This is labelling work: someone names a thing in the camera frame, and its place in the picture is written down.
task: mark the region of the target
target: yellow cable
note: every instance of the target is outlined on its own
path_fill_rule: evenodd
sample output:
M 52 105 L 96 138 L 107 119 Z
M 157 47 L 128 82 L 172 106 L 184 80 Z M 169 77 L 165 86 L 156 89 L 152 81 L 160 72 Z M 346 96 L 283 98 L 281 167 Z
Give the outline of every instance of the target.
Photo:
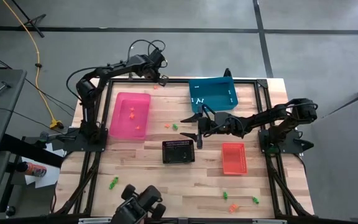
M 31 33 L 29 32 L 29 30 L 26 28 L 26 26 L 23 24 L 23 22 L 19 19 L 19 17 L 16 15 L 16 13 L 13 11 L 13 9 L 8 5 L 8 3 L 6 3 L 5 0 L 2 0 L 6 7 L 9 8 L 9 10 L 13 13 L 13 15 L 16 17 L 16 19 L 20 22 L 20 24 L 22 25 L 22 27 L 25 29 L 25 31 L 28 33 L 28 35 L 30 36 L 31 38 L 31 41 L 33 42 L 34 44 L 34 47 L 35 47 L 35 50 L 37 51 L 37 63 L 39 64 L 40 63 L 40 52 L 38 51 L 38 47 L 37 47 L 37 44 L 35 43 L 35 40 L 34 38 L 32 37 Z M 37 75 L 35 76 L 35 85 L 36 87 L 39 89 L 38 87 L 38 76 L 40 74 L 40 68 L 37 67 Z M 55 119 L 55 117 L 53 117 L 53 113 L 52 113 L 52 110 L 49 108 L 49 105 L 48 105 L 48 102 L 47 100 L 45 99 L 44 95 L 41 93 L 40 90 L 38 90 L 38 93 L 40 94 L 41 98 L 44 100 L 44 103 L 45 103 L 45 106 L 47 107 L 49 113 L 50 113 L 50 117 L 52 118 L 52 123 L 51 123 L 51 128 L 54 128 L 55 125 L 57 124 L 57 120 Z

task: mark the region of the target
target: wooden table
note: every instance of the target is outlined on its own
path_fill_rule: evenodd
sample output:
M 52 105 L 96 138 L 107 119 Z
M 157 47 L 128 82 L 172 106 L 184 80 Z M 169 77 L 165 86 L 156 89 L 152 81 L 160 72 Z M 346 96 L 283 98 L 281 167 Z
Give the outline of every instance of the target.
M 180 120 L 193 115 L 190 105 L 188 84 L 169 83 L 157 90 L 154 84 L 116 83 L 107 120 L 109 128 L 112 111 L 119 92 L 148 93 L 152 95 L 149 127 L 145 141 L 113 141 L 108 139 L 102 153 L 96 183 L 92 216 L 111 217 L 123 200 L 121 193 L 127 184 L 132 184 L 138 192 L 148 185 L 154 185 L 162 193 L 163 204 L 167 207 L 165 217 L 214 217 L 214 218 L 273 218 L 272 199 L 264 156 L 260 152 L 257 137 L 258 129 L 245 135 L 244 139 L 231 135 L 213 135 L 204 138 L 203 149 L 195 149 L 195 162 L 191 164 L 162 164 L 162 141 L 187 139 L 179 132 L 196 133 L 197 125 L 181 123 Z M 286 103 L 287 93 L 283 79 L 268 79 L 272 105 Z M 231 112 L 236 116 L 251 116 L 257 113 L 254 87 L 250 84 L 236 84 L 239 104 Z M 260 90 L 265 110 L 265 99 Z M 82 114 L 77 105 L 73 124 L 79 127 Z M 165 128 L 165 124 L 177 124 L 178 131 Z M 248 174 L 243 176 L 223 175 L 221 147 L 224 142 L 244 142 Z M 306 211 L 313 213 L 313 207 L 306 182 L 305 172 L 299 160 L 290 154 L 283 154 L 283 165 L 288 188 Z M 62 165 L 56 193 L 58 210 L 70 197 L 78 185 L 83 152 L 74 152 Z M 109 190 L 114 177 L 119 183 Z M 226 191 L 229 198 L 223 199 Z M 85 207 L 88 189 L 85 190 L 81 211 Z M 259 199 L 256 205 L 252 197 Z M 284 211 L 282 193 L 278 190 L 280 208 Z M 236 213 L 229 213 L 229 206 L 239 206 Z

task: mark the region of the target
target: white paper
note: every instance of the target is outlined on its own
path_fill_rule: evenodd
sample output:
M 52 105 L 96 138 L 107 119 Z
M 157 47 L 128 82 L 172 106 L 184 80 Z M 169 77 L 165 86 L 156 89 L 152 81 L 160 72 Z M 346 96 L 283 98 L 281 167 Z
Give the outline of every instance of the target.
M 64 152 L 63 149 L 54 151 L 53 147 L 52 147 L 52 143 L 48 143 L 47 148 L 45 150 L 48 152 L 52 152 L 58 156 L 63 157 L 63 152 Z M 45 187 L 45 186 L 56 184 L 56 181 L 58 180 L 59 174 L 60 174 L 59 168 L 50 166 L 50 165 L 46 165 L 46 164 L 42 164 L 40 162 L 35 162 L 34 160 L 28 159 L 25 157 L 22 157 L 22 161 L 23 162 L 31 162 L 33 164 L 45 166 L 47 168 L 47 173 L 43 177 L 34 177 L 31 175 L 25 175 L 24 177 L 25 177 L 25 182 L 27 185 L 35 182 L 35 188 L 39 188 L 39 187 Z

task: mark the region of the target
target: pink bin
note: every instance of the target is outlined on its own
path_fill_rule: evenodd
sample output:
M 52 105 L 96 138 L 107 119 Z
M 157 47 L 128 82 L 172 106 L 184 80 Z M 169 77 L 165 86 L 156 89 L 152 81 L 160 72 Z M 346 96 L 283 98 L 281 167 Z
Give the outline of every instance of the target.
M 144 140 L 150 98 L 146 93 L 118 93 L 109 135 L 116 139 Z

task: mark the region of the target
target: teal plastic bin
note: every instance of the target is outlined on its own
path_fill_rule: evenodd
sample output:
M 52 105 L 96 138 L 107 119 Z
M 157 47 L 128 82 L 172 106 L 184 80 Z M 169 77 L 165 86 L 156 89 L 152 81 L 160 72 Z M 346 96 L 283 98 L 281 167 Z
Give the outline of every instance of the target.
M 215 111 L 231 110 L 239 104 L 232 77 L 190 80 L 189 88 L 194 113 L 202 104 L 207 104 Z

